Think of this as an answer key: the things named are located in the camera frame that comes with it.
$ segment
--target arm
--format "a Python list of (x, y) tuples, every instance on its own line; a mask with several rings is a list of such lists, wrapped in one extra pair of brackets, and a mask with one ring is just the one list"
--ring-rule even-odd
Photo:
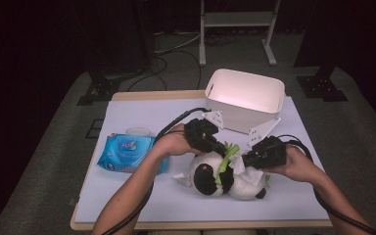
[[(171, 131), (183, 131), (178, 124)], [(131, 214), (142, 202), (154, 182), (161, 161), (168, 156), (186, 153), (202, 154), (192, 149), (186, 142), (183, 132), (170, 133), (161, 138), (147, 154), (140, 166), (106, 203), (93, 228), (92, 234), (102, 234)], [(137, 216), (116, 234), (131, 234)]]
[[(286, 154), (285, 165), (267, 168), (263, 171), (279, 173), (296, 181), (310, 183), (331, 208), (369, 226), (368, 222), (351, 205), (332, 179), (311, 162), (300, 149), (287, 146)], [(328, 215), (337, 234), (369, 234), (330, 213)]]

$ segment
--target forearm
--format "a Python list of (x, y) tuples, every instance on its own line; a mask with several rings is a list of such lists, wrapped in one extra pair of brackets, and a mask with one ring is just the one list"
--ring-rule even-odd
[[(130, 215), (142, 202), (154, 182), (161, 161), (165, 156), (152, 149), (141, 165), (126, 182), (114, 193), (103, 208), (93, 229), (93, 234), (102, 234)], [(133, 231), (137, 217), (116, 234), (129, 234)]]
[[(323, 201), (332, 209), (340, 212), (358, 222), (368, 225), (368, 222), (347, 200), (338, 186), (326, 173), (320, 173), (314, 182), (311, 183)], [(363, 230), (341, 220), (333, 214), (328, 213), (337, 234), (369, 234)]]

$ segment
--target white shelf frame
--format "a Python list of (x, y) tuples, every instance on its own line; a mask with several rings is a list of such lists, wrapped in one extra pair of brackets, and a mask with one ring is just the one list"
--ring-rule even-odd
[(281, 0), (276, 0), (272, 12), (206, 13), (205, 0), (201, 0), (200, 66), (206, 65), (205, 28), (220, 26), (268, 26), (266, 38), (261, 41), (268, 62), (277, 62), (270, 48), (271, 36), (276, 24)]

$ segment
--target dark background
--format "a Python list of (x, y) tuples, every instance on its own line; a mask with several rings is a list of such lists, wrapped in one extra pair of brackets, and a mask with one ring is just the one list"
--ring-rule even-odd
[[(265, 11), (273, 2), (208, 0), (206, 9)], [(107, 53), (100, 53), (102, 43), (89, 37), (77, 16), (77, 8), (89, 3), (103, 1), (0, 0), (0, 212), (73, 82)], [(153, 31), (199, 29), (199, 0), (145, 4)], [(376, 110), (376, 0), (283, 1), (275, 31), (304, 30), (296, 66), (332, 61)]]

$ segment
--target cord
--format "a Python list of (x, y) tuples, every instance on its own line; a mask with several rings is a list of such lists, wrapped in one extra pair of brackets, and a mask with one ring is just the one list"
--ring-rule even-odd
[[(139, 83), (139, 82), (141, 82), (141, 81), (143, 81), (143, 80), (145, 80), (145, 79), (147, 79), (147, 78), (150, 78), (150, 77), (152, 77), (152, 76), (154, 76), (154, 75), (159, 75), (161, 72), (165, 71), (165, 69), (166, 69), (166, 67), (167, 67), (167, 62), (166, 62), (166, 60), (164, 60), (163, 58), (159, 58), (159, 57), (156, 57), (155, 59), (158, 59), (158, 60), (161, 60), (162, 62), (164, 62), (164, 67), (163, 67), (161, 70), (156, 71), (156, 72), (153, 72), (152, 69), (151, 69), (152, 74), (150, 74), (150, 75), (146, 75), (146, 76), (143, 76), (143, 77), (137, 79), (136, 81), (134, 81), (132, 84), (130, 84), (129, 87), (127, 87), (126, 92), (129, 92), (130, 89), (131, 89), (133, 86), (135, 86), (137, 83)], [(160, 77), (160, 80), (162, 81), (162, 83), (163, 83), (163, 85), (164, 85), (164, 90), (167, 90), (167, 83), (166, 83), (161, 77)]]
[(291, 138), (294, 138), (294, 139), (298, 140), (300, 143), (302, 143), (302, 141), (300, 139), (298, 139), (298, 137), (296, 137), (295, 135), (287, 135), (287, 134), (285, 134), (285, 135), (279, 135), (279, 136), (277, 136), (277, 138), (280, 138), (280, 137), (291, 137)]
[[(72, 8), (72, 14), (73, 14), (73, 17), (74, 19), (77, 21), (77, 24), (82, 32), (82, 35), (84, 35), (85, 37), (85, 40), (90, 44), (91, 48), (94, 49), (94, 51), (96, 52), (96, 54), (98, 56), (100, 56), (100, 58), (104, 61), (104, 63), (106, 63), (107, 65), (109, 65), (110, 67), (114, 67), (114, 63), (112, 62), (111, 59), (109, 59), (101, 50), (100, 48), (98, 48), (93, 40), (91, 39), (90, 35), (88, 34), (88, 31), (84, 28), (84, 25), (82, 24), (82, 21), (80, 19), (80, 17), (78, 16), (78, 12), (77, 12), (77, 9), (75, 8), (75, 6), (73, 5), (73, 3), (70, 3), (70, 7)], [(125, 79), (130, 79), (130, 78), (134, 78), (134, 77), (137, 77), (138, 75), (140, 75), (141, 73), (143, 73), (144, 70), (141, 70), (141, 71), (136, 71), (132, 74), (128, 74), (128, 75), (125, 75), (125, 76), (119, 76), (119, 77), (116, 77), (116, 78), (110, 78), (109, 79), (109, 82), (122, 82), (123, 80)]]
[[(293, 138), (296, 138), (298, 139), (297, 137), (293, 136), (293, 135), (281, 135), (281, 136), (290, 136), (290, 137), (293, 137)], [(289, 140), (288, 142), (285, 142), (285, 144), (290, 144), (290, 145), (295, 145), (297, 147), (300, 147), (304, 150), (305, 152), (305, 155), (313, 162), (313, 158), (310, 154), (310, 151), (309, 149), (298, 139), (298, 140)], [(339, 219), (351, 224), (352, 226), (355, 226), (369, 234), (373, 234), (373, 235), (376, 235), (376, 230), (366, 224), (363, 224), (353, 218), (350, 218), (338, 211), (336, 211), (335, 209), (331, 208), (325, 201), (323, 201), (323, 199), (320, 197), (319, 193), (316, 191), (315, 188), (313, 188), (313, 193), (315, 195), (315, 198), (316, 200), (318, 201), (319, 205), (321, 207), (323, 207), (327, 212), (335, 215), (336, 217), (338, 217)]]
[[(160, 131), (160, 133), (157, 135), (157, 138), (154, 140), (154, 145), (160, 140), (162, 137), (164, 137), (168, 133), (173, 133), (173, 132), (179, 132), (179, 131), (171, 131), (169, 132), (176, 124), (181, 122), (184, 118), (188, 117), (194, 112), (197, 111), (203, 111), (203, 112), (209, 112), (209, 110), (205, 108), (196, 108), (192, 109), (190, 111), (186, 111), (179, 117), (177, 117), (175, 120), (173, 120), (170, 124), (168, 124), (164, 129)], [(103, 235), (112, 235), (116, 233), (117, 231), (121, 230), (122, 227), (124, 227), (126, 224), (128, 224), (137, 214), (139, 214), (143, 208), (146, 206), (148, 203), (149, 199), (151, 198), (152, 191), (154, 189), (154, 183), (152, 183), (151, 187), (149, 188), (148, 192), (146, 193), (145, 197), (143, 198), (142, 202), (137, 206), (137, 208), (130, 214), (128, 215), (124, 220), (113, 226), (111, 229), (103, 233)]]
[(161, 56), (163, 56), (163, 55), (167, 55), (167, 54), (171, 54), (171, 53), (183, 53), (183, 54), (187, 54), (187, 55), (189, 55), (190, 57), (192, 57), (192, 59), (194, 59), (196, 65), (197, 65), (197, 67), (198, 67), (198, 81), (197, 81), (197, 87), (196, 87), (196, 89), (197, 89), (197, 90), (200, 89), (201, 76), (202, 76), (202, 69), (201, 69), (201, 66), (200, 66), (200, 62), (197, 60), (197, 58), (196, 58), (193, 54), (191, 54), (191, 53), (189, 53), (189, 52), (186, 52), (186, 51), (169, 51), (169, 52), (166, 52), (166, 53), (161, 54)]
[(164, 54), (164, 53), (168, 53), (170, 51), (173, 51), (175, 49), (179, 49), (181, 47), (184, 47), (184, 46), (187, 46), (193, 42), (195, 42), (198, 38), (200, 38), (200, 34), (198, 34), (197, 36), (177, 45), (177, 46), (174, 46), (174, 47), (171, 47), (171, 48), (168, 48), (168, 49), (165, 49), (165, 50), (162, 50), (162, 51), (155, 51), (154, 53), (157, 54), (157, 55), (161, 55), (161, 54)]
[(165, 135), (168, 135), (168, 134), (183, 134), (183, 133), (186, 133), (186, 132), (193, 132), (192, 130), (172, 130), (172, 131), (169, 131), (167, 132)]

